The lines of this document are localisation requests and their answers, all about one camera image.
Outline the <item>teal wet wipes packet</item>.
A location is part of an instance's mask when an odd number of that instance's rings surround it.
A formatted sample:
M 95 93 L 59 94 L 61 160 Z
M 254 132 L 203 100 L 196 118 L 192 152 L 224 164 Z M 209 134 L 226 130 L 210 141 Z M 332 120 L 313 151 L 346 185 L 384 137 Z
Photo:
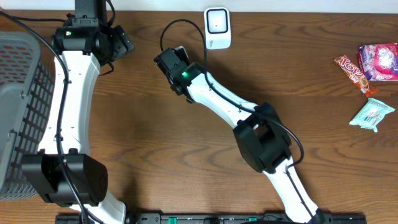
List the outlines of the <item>teal wet wipes packet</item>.
M 378 132 L 377 125 L 384 119 L 385 115 L 394 112 L 395 109 L 380 100 L 368 98 L 367 103 L 349 122 L 349 125 L 360 126 L 363 129 L 371 129 Z

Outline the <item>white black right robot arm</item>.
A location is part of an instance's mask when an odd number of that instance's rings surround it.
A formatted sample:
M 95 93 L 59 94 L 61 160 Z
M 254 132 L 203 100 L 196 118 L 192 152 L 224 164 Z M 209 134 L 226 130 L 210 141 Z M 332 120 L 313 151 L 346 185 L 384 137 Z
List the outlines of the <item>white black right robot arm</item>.
M 246 163 L 264 174 L 278 193 L 287 218 L 294 223 L 324 223 L 325 216 L 301 183 L 290 146 L 297 137 L 275 109 L 235 95 L 198 63 L 190 63 L 183 47 L 166 49 L 154 59 L 177 95 L 199 103 L 226 121 Z

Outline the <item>orange chocolate bar wrapper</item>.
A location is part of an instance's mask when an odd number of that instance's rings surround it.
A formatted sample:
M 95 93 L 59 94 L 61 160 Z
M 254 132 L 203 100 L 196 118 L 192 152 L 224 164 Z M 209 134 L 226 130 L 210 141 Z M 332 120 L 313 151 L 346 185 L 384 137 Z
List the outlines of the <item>orange chocolate bar wrapper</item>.
M 370 97 L 379 91 L 370 84 L 364 73 L 346 55 L 340 55 L 334 61 L 365 96 Z

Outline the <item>red purple pad packet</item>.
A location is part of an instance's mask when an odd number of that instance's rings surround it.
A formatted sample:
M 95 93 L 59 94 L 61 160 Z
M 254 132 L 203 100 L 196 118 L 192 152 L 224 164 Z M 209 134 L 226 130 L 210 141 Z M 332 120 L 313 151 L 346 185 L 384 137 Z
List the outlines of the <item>red purple pad packet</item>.
M 358 62 L 369 81 L 397 81 L 397 42 L 360 46 Z

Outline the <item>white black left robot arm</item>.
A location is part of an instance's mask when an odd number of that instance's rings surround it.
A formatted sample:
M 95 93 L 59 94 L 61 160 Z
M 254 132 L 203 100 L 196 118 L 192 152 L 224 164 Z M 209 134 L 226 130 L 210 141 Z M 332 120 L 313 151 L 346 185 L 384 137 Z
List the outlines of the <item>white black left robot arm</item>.
M 107 16 L 110 0 L 77 1 L 75 14 L 50 44 L 55 85 L 38 152 L 23 157 L 22 170 L 47 203 L 78 211 L 78 223 L 129 223 L 127 206 L 108 189 L 105 165 L 91 157 L 91 102 L 103 65 L 134 50 L 123 28 Z

